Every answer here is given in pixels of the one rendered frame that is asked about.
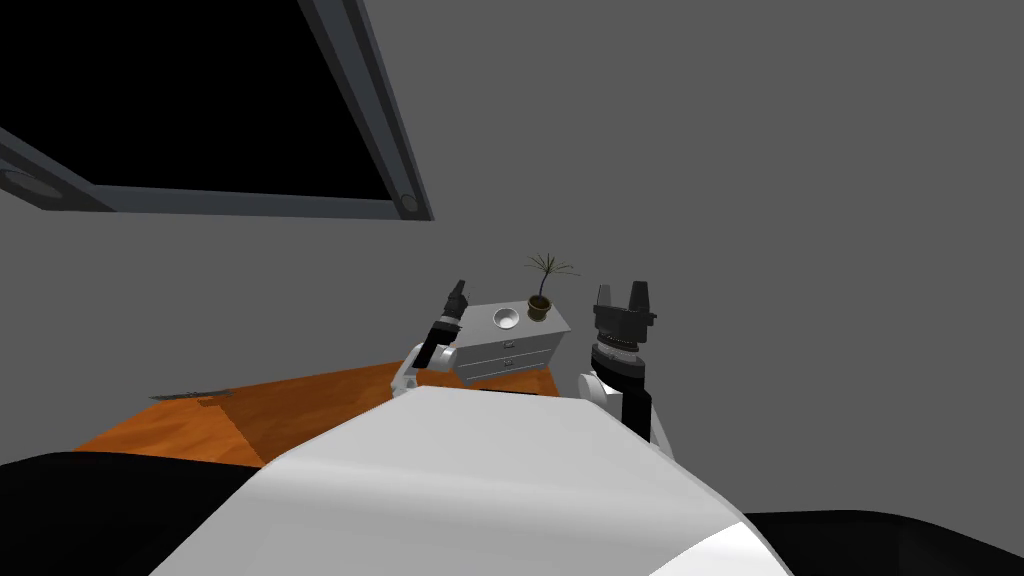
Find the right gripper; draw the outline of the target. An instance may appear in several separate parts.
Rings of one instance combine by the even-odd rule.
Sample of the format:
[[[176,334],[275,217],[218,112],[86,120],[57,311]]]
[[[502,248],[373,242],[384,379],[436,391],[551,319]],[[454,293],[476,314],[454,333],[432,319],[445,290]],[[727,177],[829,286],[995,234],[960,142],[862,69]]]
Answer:
[[[601,284],[593,306],[597,339],[614,347],[637,347],[648,341],[657,316],[650,311],[647,281],[633,281],[628,308],[612,306],[612,287]]]

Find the white dresser with plant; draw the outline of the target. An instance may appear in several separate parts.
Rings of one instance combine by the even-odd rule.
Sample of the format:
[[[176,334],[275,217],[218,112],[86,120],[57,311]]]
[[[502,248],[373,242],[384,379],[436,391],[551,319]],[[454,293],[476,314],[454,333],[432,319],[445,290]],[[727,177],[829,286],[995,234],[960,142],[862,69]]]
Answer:
[[[454,372],[467,386],[503,375],[542,370],[571,328],[546,296],[473,305],[461,320]]]

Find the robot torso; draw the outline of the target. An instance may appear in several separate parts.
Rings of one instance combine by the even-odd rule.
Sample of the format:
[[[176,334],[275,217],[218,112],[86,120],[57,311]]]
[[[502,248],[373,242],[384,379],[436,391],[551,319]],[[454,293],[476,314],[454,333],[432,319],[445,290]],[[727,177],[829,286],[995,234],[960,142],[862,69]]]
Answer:
[[[424,386],[271,460],[151,576],[792,576],[593,403]]]

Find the dark window with grey frame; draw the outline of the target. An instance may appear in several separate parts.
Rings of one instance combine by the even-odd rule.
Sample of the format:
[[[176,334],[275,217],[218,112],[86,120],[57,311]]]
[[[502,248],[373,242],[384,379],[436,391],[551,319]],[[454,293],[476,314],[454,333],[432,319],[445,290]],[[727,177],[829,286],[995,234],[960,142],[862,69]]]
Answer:
[[[45,211],[433,219],[365,0],[0,0],[0,190]]]

